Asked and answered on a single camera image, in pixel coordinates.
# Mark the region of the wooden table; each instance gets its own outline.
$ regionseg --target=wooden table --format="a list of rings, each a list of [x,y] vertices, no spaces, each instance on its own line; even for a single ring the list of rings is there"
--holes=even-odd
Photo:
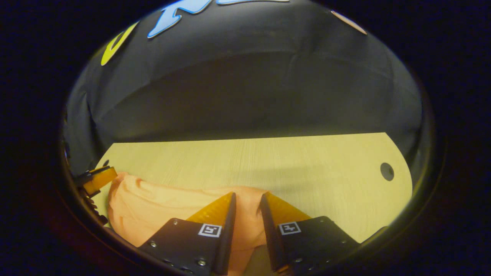
[[[156,184],[269,190],[311,217],[328,216],[360,243],[389,225],[412,194],[408,166],[385,133],[115,143],[98,167],[105,160]],[[382,163],[393,168],[391,181],[382,176]],[[109,187],[93,197],[102,215]],[[262,258],[252,259],[259,265]]]

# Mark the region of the black fabric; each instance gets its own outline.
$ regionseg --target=black fabric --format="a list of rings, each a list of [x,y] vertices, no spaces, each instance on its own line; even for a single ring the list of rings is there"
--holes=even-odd
[[[89,62],[65,127],[75,175],[114,142],[386,132],[403,155],[417,142],[421,98],[407,68],[328,9],[213,1],[177,14],[148,39],[161,11],[151,13],[105,66],[103,51]]]

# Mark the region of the yellow plastic part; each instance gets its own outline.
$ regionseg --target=yellow plastic part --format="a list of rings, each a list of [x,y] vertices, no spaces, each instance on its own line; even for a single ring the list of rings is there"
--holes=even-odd
[[[232,200],[232,194],[233,192],[230,192],[206,205],[196,214],[190,216],[187,221],[224,226],[228,208],[230,207],[230,201]]]
[[[275,226],[282,223],[304,221],[311,218],[304,212],[293,207],[288,202],[273,195],[270,192],[265,193],[265,196],[268,200],[268,204],[271,210],[271,216],[273,217],[273,222]]]
[[[92,179],[83,185],[83,188],[85,189],[85,191],[87,191],[88,195],[92,195],[100,190],[100,188],[105,186],[107,183],[111,182],[114,178],[116,178],[116,176],[118,176],[116,170],[114,169],[114,167],[110,167],[107,170],[94,174],[92,176]]]

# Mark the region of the crumpled cloth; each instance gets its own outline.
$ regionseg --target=crumpled cloth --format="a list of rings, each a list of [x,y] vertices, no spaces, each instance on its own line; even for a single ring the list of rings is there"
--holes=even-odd
[[[228,275],[239,276],[254,249],[266,244],[259,208],[265,190],[250,187],[187,190],[156,185],[119,172],[109,191],[109,221],[118,235],[139,247],[169,219],[186,220],[229,192],[236,193],[237,210]]]

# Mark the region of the towel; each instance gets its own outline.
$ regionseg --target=towel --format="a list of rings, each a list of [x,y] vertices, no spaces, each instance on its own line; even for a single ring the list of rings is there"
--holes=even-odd
[[[119,172],[109,191],[109,221],[118,235],[140,247],[169,219],[186,220],[229,192],[236,194],[237,209],[228,275],[240,276],[254,249],[266,244],[259,208],[266,190],[251,187],[188,190],[157,185]]]

